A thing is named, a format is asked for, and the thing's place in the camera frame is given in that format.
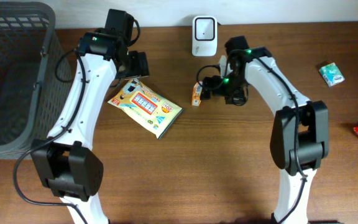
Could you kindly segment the orange tissue pack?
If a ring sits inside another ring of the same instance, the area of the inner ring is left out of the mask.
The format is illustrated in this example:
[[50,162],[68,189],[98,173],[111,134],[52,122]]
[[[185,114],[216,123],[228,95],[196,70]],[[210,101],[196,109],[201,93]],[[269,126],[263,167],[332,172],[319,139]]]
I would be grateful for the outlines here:
[[198,82],[193,87],[192,97],[191,97],[191,104],[193,106],[199,106],[201,103],[201,93],[202,93],[202,85]]

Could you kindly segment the yellow snack bag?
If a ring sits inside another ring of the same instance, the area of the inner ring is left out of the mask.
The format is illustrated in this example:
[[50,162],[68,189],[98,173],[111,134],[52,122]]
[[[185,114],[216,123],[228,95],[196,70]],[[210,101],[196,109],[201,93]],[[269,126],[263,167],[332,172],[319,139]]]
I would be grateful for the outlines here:
[[183,112],[183,108],[162,97],[139,79],[129,80],[109,104],[119,108],[160,139]]

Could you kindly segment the green tissue pack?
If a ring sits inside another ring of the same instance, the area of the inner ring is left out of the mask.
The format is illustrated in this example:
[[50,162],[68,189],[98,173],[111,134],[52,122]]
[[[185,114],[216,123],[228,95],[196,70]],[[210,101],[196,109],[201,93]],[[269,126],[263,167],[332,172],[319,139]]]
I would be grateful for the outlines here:
[[345,80],[338,66],[333,62],[319,69],[319,73],[329,87],[337,85]]

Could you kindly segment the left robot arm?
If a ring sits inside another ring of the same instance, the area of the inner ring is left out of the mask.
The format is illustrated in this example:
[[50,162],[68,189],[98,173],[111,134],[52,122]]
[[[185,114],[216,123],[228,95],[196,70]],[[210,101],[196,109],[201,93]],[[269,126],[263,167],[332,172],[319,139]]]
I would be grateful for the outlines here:
[[73,51],[76,75],[57,122],[45,140],[36,139],[31,156],[45,188],[69,209],[75,223],[109,223],[98,191],[103,163],[92,152],[96,122],[114,80],[147,77],[146,54],[130,51],[139,23],[127,13],[110,9],[103,28],[87,32]]

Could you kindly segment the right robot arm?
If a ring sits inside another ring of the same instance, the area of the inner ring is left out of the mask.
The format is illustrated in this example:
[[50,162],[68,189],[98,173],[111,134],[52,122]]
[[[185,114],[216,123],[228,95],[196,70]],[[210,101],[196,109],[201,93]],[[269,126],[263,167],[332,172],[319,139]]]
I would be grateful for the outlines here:
[[280,71],[266,47],[249,47],[246,38],[232,37],[215,68],[219,75],[198,79],[201,100],[222,96],[227,105],[243,106],[254,87],[274,120],[270,153],[280,170],[278,203],[272,223],[308,223],[311,183],[329,153],[328,107],[311,101]]

